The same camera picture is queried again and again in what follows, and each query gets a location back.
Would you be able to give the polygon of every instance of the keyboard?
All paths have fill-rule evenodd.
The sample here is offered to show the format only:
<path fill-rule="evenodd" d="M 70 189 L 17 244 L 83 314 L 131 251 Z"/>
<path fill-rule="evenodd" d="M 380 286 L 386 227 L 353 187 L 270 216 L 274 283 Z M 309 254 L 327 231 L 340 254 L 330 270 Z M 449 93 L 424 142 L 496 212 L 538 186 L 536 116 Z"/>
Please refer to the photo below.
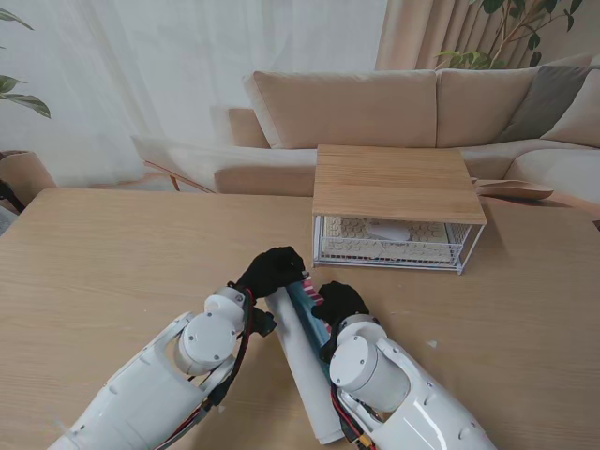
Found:
<path fill-rule="evenodd" d="M 409 229 L 408 241 L 392 241 L 370 234 L 367 220 L 325 217 L 322 252 L 326 258 L 378 262 L 452 263 L 452 245 L 443 223 L 401 221 Z"/>

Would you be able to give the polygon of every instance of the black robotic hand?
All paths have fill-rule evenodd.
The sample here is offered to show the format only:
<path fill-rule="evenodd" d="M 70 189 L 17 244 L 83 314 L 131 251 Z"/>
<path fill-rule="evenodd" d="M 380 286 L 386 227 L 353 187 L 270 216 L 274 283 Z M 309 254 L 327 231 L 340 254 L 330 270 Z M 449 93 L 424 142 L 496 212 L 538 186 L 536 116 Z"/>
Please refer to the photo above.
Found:
<path fill-rule="evenodd" d="M 310 312 L 331 326 L 331 337 L 319 350 L 319 358 L 329 364 L 338 347 L 338 333 L 342 321 L 354 314 L 368 314 L 368 308 L 352 286 L 337 281 L 323 284 L 319 294 L 324 301 L 312 307 Z"/>
<path fill-rule="evenodd" d="M 249 289 L 254 298 L 266 297 L 302 280 L 305 270 L 302 258 L 292 247 L 271 248 L 254 258 L 236 285 Z"/>
<path fill-rule="evenodd" d="M 319 295 L 324 302 L 312 307 L 312 315 L 327 322 L 330 326 L 340 323 L 354 314 L 368 314 L 368 308 L 358 292 L 347 284 L 332 281 L 323 284 Z"/>

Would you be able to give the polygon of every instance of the white mouse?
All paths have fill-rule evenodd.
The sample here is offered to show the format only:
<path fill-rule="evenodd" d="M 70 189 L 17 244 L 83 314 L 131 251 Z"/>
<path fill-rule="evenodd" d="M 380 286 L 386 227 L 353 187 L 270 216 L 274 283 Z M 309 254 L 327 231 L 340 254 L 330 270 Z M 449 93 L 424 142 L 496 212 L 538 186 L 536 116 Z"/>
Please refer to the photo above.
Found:
<path fill-rule="evenodd" d="M 367 231 L 382 239 L 391 241 L 410 241 L 410 227 L 399 220 L 370 219 L 367 221 Z"/>

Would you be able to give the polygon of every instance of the white wire rack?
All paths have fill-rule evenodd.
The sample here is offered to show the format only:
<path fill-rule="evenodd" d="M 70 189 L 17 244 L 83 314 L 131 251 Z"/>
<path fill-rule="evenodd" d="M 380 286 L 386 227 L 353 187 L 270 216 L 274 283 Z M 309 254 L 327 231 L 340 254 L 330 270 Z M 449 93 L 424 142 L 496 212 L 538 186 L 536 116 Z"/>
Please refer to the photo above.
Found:
<path fill-rule="evenodd" d="M 314 218 L 315 265 L 411 267 L 462 272 L 476 243 L 477 226 L 404 221 L 410 239 L 394 241 L 368 232 L 367 220 L 353 217 Z"/>

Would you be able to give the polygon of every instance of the white paper roll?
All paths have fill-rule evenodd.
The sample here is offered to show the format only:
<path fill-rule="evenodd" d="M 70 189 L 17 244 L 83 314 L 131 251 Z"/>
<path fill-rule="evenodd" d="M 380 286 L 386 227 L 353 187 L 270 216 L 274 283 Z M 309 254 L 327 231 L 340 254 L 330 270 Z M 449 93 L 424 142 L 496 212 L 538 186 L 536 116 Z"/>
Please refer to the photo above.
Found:
<path fill-rule="evenodd" d="M 331 404 L 329 381 L 323 374 L 317 355 L 310 347 L 290 296 L 285 288 L 280 288 L 265 300 L 275 316 L 275 331 L 315 437 L 321 444 L 343 438 L 339 417 Z"/>

